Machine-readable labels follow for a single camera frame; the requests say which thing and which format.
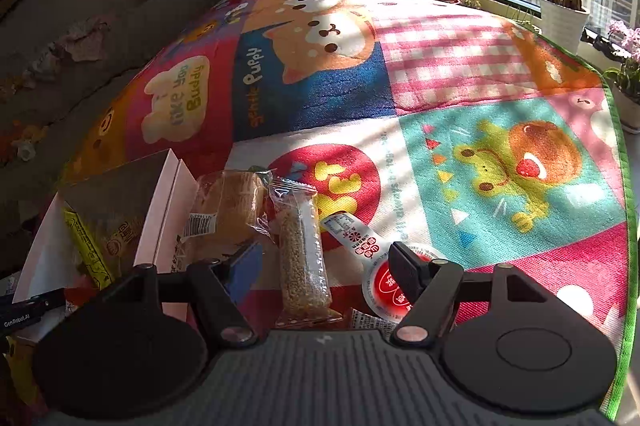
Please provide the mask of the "red lid jelly cup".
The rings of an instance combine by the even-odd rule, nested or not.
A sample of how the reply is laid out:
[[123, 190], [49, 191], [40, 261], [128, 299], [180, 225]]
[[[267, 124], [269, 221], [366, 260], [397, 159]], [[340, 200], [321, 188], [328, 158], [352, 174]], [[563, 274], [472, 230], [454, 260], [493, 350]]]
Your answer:
[[390, 273], [388, 251], [392, 241], [346, 211], [325, 217], [321, 225], [360, 262], [362, 296], [370, 310], [382, 320], [399, 323], [412, 305]]

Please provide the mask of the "green white snack packet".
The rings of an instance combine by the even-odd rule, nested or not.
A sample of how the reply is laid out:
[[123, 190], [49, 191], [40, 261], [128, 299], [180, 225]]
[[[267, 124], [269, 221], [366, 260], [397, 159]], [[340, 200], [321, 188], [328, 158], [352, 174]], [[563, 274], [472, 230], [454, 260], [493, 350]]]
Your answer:
[[380, 317], [351, 308], [347, 314], [348, 327], [351, 330], [378, 331], [385, 339], [389, 339], [397, 324]]

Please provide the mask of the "sliced cake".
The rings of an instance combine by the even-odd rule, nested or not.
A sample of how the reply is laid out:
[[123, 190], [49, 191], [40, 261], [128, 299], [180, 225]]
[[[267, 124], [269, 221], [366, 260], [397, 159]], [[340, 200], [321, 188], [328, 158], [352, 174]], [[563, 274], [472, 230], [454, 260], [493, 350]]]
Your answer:
[[241, 246], [270, 238], [267, 186], [258, 172], [222, 170], [202, 175], [186, 226], [178, 238], [174, 267], [224, 261]]

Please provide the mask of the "sesame bar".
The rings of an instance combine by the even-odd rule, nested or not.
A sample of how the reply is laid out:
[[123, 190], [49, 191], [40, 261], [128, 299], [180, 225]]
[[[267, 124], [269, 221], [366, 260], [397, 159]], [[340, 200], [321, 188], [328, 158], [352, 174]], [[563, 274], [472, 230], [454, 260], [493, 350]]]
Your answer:
[[275, 177], [269, 185], [279, 247], [278, 328], [295, 330], [342, 320], [332, 309], [316, 196], [314, 187], [290, 179]]

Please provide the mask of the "pink floral baby clothes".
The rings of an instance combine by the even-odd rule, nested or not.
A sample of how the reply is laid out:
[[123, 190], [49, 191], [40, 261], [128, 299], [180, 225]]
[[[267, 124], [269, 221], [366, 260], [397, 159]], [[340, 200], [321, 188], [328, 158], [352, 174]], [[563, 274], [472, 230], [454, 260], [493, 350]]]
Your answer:
[[111, 22], [103, 17], [93, 17], [76, 22], [55, 41], [65, 58], [74, 63], [93, 63], [105, 57], [104, 39]]

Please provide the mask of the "pink flowering potted plant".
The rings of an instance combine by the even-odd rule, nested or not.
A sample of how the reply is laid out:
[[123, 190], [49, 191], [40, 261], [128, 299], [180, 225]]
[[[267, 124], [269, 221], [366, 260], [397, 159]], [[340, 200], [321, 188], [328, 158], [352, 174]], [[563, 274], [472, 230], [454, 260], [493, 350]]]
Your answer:
[[639, 28], [622, 20], [608, 25], [608, 40], [624, 52], [620, 66], [608, 68], [604, 75], [611, 82], [620, 122], [628, 133], [639, 133]]

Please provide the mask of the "orange plush toy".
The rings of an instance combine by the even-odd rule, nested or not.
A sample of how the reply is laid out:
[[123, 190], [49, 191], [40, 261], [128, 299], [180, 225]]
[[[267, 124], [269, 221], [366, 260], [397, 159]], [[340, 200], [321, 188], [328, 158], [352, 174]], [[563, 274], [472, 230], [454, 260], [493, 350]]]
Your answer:
[[1, 130], [1, 160], [8, 161], [15, 155], [14, 142], [27, 141], [37, 144], [47, 135], [48, 129], [48, 126], [24, 125], [20, 120], [14, 120]]

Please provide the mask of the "colourful cartoon play mat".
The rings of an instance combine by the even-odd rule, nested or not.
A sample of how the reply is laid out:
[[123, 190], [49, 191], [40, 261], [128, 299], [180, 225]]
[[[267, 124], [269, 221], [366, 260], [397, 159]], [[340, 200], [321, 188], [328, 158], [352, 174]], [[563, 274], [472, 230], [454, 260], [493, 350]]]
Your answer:
[[67, 182], [171, 149], [192, 175], [270, 169], [318, 212], [432, 247], [467, 269], [511, 262], [608, 335], [615, 416], [638, 297], [636, 204], [600, 74], [503, 17], [433, 0], [220, 0], [174, 39], [146, 8], [115, 57], [151, 60], [67, 163]]

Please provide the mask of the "white round baby toy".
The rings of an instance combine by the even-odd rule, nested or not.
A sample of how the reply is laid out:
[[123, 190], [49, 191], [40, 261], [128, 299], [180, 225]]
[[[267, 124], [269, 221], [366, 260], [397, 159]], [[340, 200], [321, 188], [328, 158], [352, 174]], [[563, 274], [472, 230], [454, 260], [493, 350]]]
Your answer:
[[35, 145], [29, 140], [14, 141], [12, 146], [16, 149], [16, 156], [25, 163], [33, 160], [36, 156]]

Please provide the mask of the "yellow biscuit snack packet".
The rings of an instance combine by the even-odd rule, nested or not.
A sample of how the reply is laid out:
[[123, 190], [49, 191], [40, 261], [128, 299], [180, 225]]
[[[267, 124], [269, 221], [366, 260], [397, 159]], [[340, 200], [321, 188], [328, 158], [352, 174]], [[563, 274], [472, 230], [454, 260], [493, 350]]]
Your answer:
[[116, 213], [89, 219], [65, 205], [63, 220], [96, 287], [106, 288], [131, 270], [142, 233], [141, 218]]

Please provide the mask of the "pink cardboard gift box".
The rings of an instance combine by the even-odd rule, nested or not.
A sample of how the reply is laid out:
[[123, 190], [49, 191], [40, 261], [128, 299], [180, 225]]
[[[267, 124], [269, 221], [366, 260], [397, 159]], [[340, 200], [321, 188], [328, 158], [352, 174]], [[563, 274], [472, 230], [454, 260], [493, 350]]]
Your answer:
[[139, 263], [169, 273], [197, 190], [194, 176], [173, 151], [63, 187], [40, 224], [14, 300], [93, 285], [79, 239], [70, 229], [72, 220], [82, 224], [112, 276], [124, 275]]

